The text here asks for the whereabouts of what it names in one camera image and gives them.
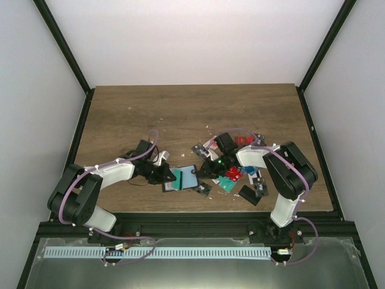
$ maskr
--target wooden tabletop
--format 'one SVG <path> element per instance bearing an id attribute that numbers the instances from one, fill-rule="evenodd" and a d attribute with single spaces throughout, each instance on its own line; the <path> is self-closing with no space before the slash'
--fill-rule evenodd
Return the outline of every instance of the wooden tabletop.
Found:
<path id="1" fill-rule="evenodd" d="M 111 161 L 147 140 L 151 129 L 159 131 L 160 151 L 170 153 L 173 166 L 202 165 L 191 153 L 227 128 L 246 128 L 266 135 L 266 142 L 292 140 L 318 171 L 319 179 L 301 210 L 332 210 L 312 139 L 293 84 L 154 85 L 97 87 L 76 156 L 76 164 L 92 166 Z M 247 133 L 231 133 L 232 136 Z M 210 179 L 209 197 L 192 191 L 163 193 L 160 185 L 144 185 L 140 177 L 119 182 L 100 192 L 98 206 L 115 212 L 158 211 L 271 211 L 277 191 L 267 170 L 269 196 L 255 207 L 238 196 L 243 177 L 226 193 Z"/>

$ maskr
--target black metal frame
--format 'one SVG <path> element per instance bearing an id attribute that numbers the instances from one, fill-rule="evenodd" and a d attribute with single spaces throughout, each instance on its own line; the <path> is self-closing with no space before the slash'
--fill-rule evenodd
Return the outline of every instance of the black metal frame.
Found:
<path id="1" fill-rule="evenodd" d="M 76 153 L 80 144 L 81 135 L 87 120 L 94 89 L 91 89 L 80 67 L 78 66 L 59 26 L 57 25 L 52 13 L 49 11 L 45 0 L 34 0 L 36 7 L 42 14 L 47 26 L 49 27 L 54 39 L 63 52 L 66 60 L 83 88 L 86 98 L 76 128 L 75 136 L 72 141 L 70 152 L 66 161 L 66 167 L 75 160 Z M 307 125 L 309 127 L 312 141 L 321 165 L 327 190 L 333 204 L 333 211 L 329 212 L 299 212 L 299 216 L 307 217 L 314 222 L 318 228 L 319 235 L 322 237 L 351 237 L 354 244 L 361 252 L 360 261 L 364 268 L 366 278 L 370 288 L 376 288 L 376 283 L 371 272 L 368 260 L 363 250 L 359 235 L 354 222 L 347 222 L 343 219 L 343 212 L 340 207 L 330 172 L 322 152 L 321 145 L 314 127 L 312 117 L 306 104 L 304 92 L 314 77 L 317 68 L 321 64 L 333 40 L 336 38 L 340 28 L 353 8 L 356 0 L 345 0 L 333 24 L 331 25 L 323 43 L 321 44 L 312 64 L 299 87 L 297 87 L 298 97 L 304 111 Z M 170 237 L 233 237 L 248 238 L 249 226 L 253 222 L 266 222 L 269 213 L 120 213 L 116 214 L 122 222 L 124 228 L 138 228 L 142 235 L 149 235 L 155 238 Z M 299 226 L 305 237 L 314 235 L 312 228 L 307 223 L 299 222 Z M 20 278 L 18 288 L 24 288 L 31 270 L 32 262 L 41 238 L 87 238 L 88 229 L 72 226 L 63 226 L 57 219 L 51 222 L 42 222 L 37 231 L 35 240 L 32 244 L 24 271 Z"/>

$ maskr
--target wooden table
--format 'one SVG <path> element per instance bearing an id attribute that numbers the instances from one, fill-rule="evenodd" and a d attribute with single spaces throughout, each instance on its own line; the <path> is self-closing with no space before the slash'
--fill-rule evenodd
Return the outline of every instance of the wooden table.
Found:
<path id="1" fill-rule="evenodd" d="M 76 164 L 102 164 L 135 149 L 151 129 L 159 131 L 159 150 L 170 153 L 170 166 L 202 164 L 190 148 L 226 128 L 246 128 L 266 135 L 269 145 L 294 141 L 318 171 L 306 203 L 308 211 L 332 210 L 325 181 L 293 84 L 154 85 L 97 87 L 76 157 Z M 226 193 L 211 180 L 209 197 L 192 191 L 163 193 L 160 185 L 119 182 L 100 192 L 98 206 L 114 212 L 271 211 L 277 191 L 266 177 L 269 196 L 256 207 L 237 194 L 243 177 Z M 135 178 L 134 184 L 145 184 Z"/>

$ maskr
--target white perforated rail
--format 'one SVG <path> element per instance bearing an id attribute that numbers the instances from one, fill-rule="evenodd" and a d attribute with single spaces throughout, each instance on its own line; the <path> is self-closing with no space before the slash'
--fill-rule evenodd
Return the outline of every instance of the white perforated rail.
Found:
<path id="1" fill-rule="evenodd" d="M 113 252 L 107 258 L 136 259 L 150 251 L 148 247 L 132 247 Z M 44 258 L 102 258 L 105 247 L 46 247 Z M 148 259 L 259 259 L 269 260 L 269 247 L 157 247 Z"/>

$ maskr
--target white backdrop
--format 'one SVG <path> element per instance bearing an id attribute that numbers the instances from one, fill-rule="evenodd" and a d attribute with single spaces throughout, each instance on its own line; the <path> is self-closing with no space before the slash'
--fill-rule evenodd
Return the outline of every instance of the white backdrop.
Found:
<path id="1" fill-rule="evenodd" d="M 92 87 L 299 85 L 343 0 L 48 0 Z"/>
<path id="2" fill-rule="evenodd" d="M 2 1 L 0 25 L 0 287 L 16 288 L 84 92 L 31 0 Z"/>
<path id="3" fill-rule="evenodd" d="M 385 288 L 385 18 L 383 0 L 357 1 L 306 99 L 345 217 L 356 223 Z"/>

